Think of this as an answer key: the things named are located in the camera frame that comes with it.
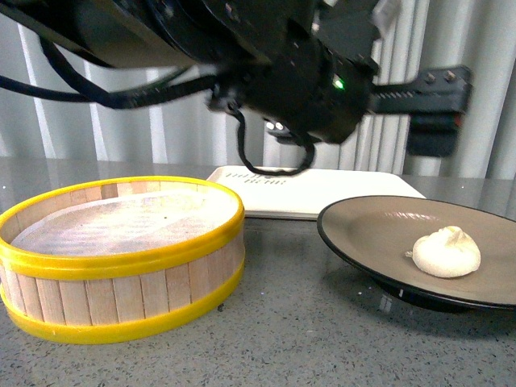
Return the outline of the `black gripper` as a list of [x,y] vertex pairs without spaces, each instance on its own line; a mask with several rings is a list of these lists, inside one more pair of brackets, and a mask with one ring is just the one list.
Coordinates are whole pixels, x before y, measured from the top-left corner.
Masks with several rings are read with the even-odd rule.
[[406,150],[449,156],[468,108],[464,66],[426,69],[407,83],[376,85],[372,46],[401,8],[398,1],[234,1],[213,3],[250,60],[229,64],[209,107],[244,106],[280,123],[285,143],[340,144],[367,114],[406,114]]

